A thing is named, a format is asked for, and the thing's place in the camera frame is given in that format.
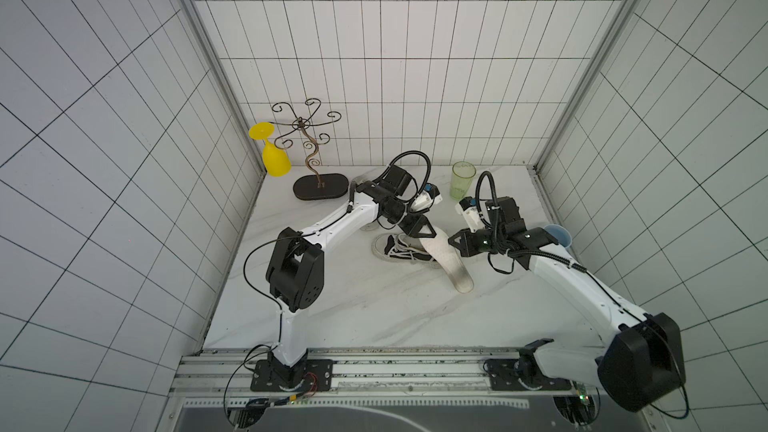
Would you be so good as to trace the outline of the black white sneaker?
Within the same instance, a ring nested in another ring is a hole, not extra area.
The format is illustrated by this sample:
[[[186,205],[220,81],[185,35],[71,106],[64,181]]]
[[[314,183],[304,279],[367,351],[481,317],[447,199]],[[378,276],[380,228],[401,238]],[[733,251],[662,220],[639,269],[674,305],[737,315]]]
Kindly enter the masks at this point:
[[[421,245],[419,239],[404,233],[377,236],[372,242],[372,252],[377,258],[389,262],[439,266],[435,258]]]

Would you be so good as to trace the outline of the white insole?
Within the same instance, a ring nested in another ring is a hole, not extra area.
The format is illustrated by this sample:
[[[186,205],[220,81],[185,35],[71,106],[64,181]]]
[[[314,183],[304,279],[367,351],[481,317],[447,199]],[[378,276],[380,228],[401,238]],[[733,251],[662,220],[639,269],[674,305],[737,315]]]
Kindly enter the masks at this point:
[[[462,294],[474,288],[474,281],[464,266],[458,251],[448,243],[448,235],[435,229],[435,236],[419,239],[424,250],[440,265],[454,288]]]

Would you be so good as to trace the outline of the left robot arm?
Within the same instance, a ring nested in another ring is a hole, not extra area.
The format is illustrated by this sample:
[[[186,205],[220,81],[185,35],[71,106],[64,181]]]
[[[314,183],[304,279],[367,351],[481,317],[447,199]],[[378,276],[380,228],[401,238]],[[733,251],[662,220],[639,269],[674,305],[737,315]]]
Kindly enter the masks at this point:
[[[414,181],[405,169],[390,165],[373,180],[352,182],[344,205],[314,225],[284,229],[275,241],[266,272],[269,293],[280,305],[276,347],[267,353],[270,378],[298,388],[307,375],[307,317],[303,311],[319,298],[325,282],[325,257],[363,226],[384,219],[416,239],[437,236],[426,217],[441,200],[437,186],[424,179],[415,195],[402,196]]]

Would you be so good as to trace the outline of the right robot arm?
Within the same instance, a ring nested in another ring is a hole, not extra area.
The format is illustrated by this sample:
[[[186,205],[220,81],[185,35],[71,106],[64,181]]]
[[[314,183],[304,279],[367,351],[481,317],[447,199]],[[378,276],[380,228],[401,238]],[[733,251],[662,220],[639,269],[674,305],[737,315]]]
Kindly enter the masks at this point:
[[[515,200],[472,197],[456,211],[467,226],[448,242],[463,257],[502,255],[552,286],[586,320],[596,345],[537,339],[518,351],[513,375],[528,390],[562,379],[603,389],[614,402],[637,412],[674,390],[684,390],[686,373],[678,324],[665,313],[645,312],[577,263],[547,230],[528,228]]]

